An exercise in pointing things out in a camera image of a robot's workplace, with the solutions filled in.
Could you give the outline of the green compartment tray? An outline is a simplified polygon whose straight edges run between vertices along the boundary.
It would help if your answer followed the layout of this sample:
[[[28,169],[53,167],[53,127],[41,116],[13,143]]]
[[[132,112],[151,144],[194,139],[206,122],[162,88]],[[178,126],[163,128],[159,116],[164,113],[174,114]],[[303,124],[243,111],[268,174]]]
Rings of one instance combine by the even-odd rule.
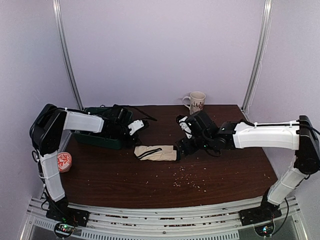
[[[106,106],[87,107],[84,109],[84,112],[91,113],[91,114],[97,115],[99,117],[102,117],[102,111],[104,108],[107,108],[107,107]],[[82,143],[82,144],[88,144],[88,145],[93,145],[93,146],[108,148],[108,149],[114,149],[114,150],[120,150],[123,148],[123,147],[104,147],[104,138],[101,137],[101,132],[94,133],[94,132],[89,132],[89,131],[74,130],[72,132],[72,135],[77,140],[77,142]]]

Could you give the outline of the white patterned ceramic mug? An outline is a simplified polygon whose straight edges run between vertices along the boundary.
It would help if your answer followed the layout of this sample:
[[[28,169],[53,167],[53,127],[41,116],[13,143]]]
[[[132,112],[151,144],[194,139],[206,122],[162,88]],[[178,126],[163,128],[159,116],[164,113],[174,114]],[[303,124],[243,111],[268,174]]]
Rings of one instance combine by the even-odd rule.
[[[192,115],[204,109],[206,94],[201,91],[193,91],[189,96],[182,98],[182,104],[188,108],[189,114]]]

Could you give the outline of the cream underwear navy trim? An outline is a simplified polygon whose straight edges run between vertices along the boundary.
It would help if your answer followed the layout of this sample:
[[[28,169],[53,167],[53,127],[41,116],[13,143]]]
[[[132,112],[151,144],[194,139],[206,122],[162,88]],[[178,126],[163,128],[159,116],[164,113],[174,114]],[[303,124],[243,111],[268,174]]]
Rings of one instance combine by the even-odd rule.
[[[181,153],[174,145],[136,146],[134,155],[140,161],[179,161]]]

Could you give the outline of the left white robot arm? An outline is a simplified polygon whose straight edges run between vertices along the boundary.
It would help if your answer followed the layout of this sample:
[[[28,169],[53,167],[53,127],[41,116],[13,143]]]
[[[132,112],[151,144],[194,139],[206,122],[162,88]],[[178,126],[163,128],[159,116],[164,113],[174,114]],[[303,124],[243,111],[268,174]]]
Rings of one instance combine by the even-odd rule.
[[[62,184],[58,154],[67,134],[82,132],[134,145],[138,132],[148,123],[144,119],[132,119],[124,106],[89,107],[82,110],[46,104],[30,127],[33,160],[46,190],[49,211],[61,222],[72,218],[72,211]]]

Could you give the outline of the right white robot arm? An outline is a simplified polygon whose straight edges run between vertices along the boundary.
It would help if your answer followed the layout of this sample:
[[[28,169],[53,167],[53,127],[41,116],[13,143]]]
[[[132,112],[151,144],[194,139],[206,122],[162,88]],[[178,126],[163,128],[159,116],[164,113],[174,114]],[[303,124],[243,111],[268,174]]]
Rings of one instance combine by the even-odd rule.
[[[204,111],[179,115],[177,124],[185,137],[177,141],[185,156],[199,150],[218,158],[223,150],[262,148],[264,151],[291,151],[288,170],[264,194],[256,210],[259,220],[268,220],[301,182],[320,170],[320,134],[306,115],[297,120],[277,123],[252,123],[246,120],[226,121],[221,126]]]

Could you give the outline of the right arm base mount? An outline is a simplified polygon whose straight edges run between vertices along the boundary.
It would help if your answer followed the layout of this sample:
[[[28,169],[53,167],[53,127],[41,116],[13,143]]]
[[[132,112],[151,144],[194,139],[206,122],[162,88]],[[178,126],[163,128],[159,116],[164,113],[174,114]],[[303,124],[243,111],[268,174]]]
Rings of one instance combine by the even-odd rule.
[[[238,214],[242,226],[270,222],[274,218],[282,216],[280,209],[271,211],[270,209],[262,208],[261,206],[241,210]]]

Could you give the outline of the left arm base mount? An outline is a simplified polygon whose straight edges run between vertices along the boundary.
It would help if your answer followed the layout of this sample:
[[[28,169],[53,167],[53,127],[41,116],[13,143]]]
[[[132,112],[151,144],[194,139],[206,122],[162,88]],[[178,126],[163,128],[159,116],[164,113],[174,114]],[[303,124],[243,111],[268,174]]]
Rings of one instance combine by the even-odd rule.
[[[62,214],[57,210],[50,209],[46,212],[46,217],[51,220],[66,223],[74,227],[86,227],[90,213],[86,210],[69,208],[67,214]]]

